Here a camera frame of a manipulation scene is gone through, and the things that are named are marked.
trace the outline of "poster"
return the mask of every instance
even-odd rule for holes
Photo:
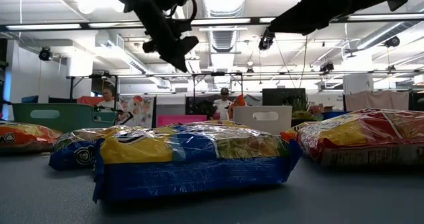
[[[120,95],[119,102],[124,111],[129,111],[134,115],[125,125],[152,128],[154,98],[154,96],[145,95]]]

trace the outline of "cable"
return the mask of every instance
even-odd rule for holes
[[[289,73],[289,77],[290,77],[290,80],[291,80],[291,82],[292,82],[292,84],[293,84],[293,87],[294,87],[294,88],[296,88],[296,85],[294,84],[294,81],[293,81],[292,75],[290,74],[289,68],[287,67],[286,60],[284,60],[283,53],[281,52],[280,45],[278,44],[278,42],[277,42],[276,44],[277,44],[277,47],[278,47],[278,51],[280,52],[281,58],[283,58],[284,66],[286,67],[287,72]]]
[[[305,40],[305,55],[303,56],[303,70],[302,70],[302,75],[300,76],[299,89],[302,86],[303,73],[305,72],[305,67],[306,67],[306,51],[307,51],[307,35]]]

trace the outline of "table surface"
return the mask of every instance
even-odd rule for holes
[[[328,170],[301,159],[278,188],[93,203],[91,170],[0,157],[0,223],[424,223],[424,172]]]

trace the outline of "ceiling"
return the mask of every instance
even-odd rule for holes
[[[245,0],[244,17],[275,17],[287,11],[300,0]],[[406,5],[395,13],[406,13],[424,0],[409,0]],[[199,12],[197,18],[205,17],[202,0],[197,0]],[[97,8],[90,14],[83,14],[78,9],[77,0],[0,0],[0,24],[13,25],[19,23],[78,23],[78,22],[106,22],[106,21],[136,21],[134,13],[120,13],[104,6]],[[180,16],[188,17],[191,14],[191,4],[187,4],[180,10]],[[387,4],[359,11],[358,14],[391,13]],[[277,34],[276,41],[269,51],[261,53],[258,49],[258,41],[263,33],[264,25],[240,26],[243,29],[238,32],[237,42],[233,49],[235,52],[233,66],[229,71],[245,72],[248,67],[253,67],[255,72],[285,72],[287,69],[293,72],[310,72],[319,68],[311,67],[317,59],[322,58],[330,49],[335,48],[345,40],[360,40],[370,33],[385,26],[386,23],[348,23],[330,24],[327,28],[317,30],[307,37],[300,34]],[[111,31],[119,34],[125,41],[125,49],[131,52],[141,62],[145,63],[151,72],[170,73],[175,72],[169,64],[159,59],[157,53],[146,54],[141,49],[141,44],[148,39],[143,29],[117,29]],[[128,68],[128,64],[113,57],[104,50],[98,49],[94,37],[97,31],[68,31],[68,32],[22,32],[21,39],[31,47],[39,47],[41,40],[73,40],[86,48],[95,56],[94,68],[106,70],[119,70]],[[15,34],[3,34],[3,36],[16,38]],[[211,45],[207,32],[200,32],[199,27],[193,28],[190,35],[197,36],[200,43],[194,48],[194,53],[199,57],[199,69],[203,72],[213,71],[211,62]],[[401,44],[397,48],[375,46],[358,53],[359,56],[372,58],[372,68],[369,65],[364,68],[362,64],[349,63],[349,67],[342,66],[345,56],[342,56],[342,48],[336,47],[337,53],[329,59],[335,65],[335,70],[384,70],[389,64],[405,60],[422,53],[424,45],[423,23],[412,27],[398,35]],[[408,65],[408,69],[423,67],[422,61],[414,60]]]

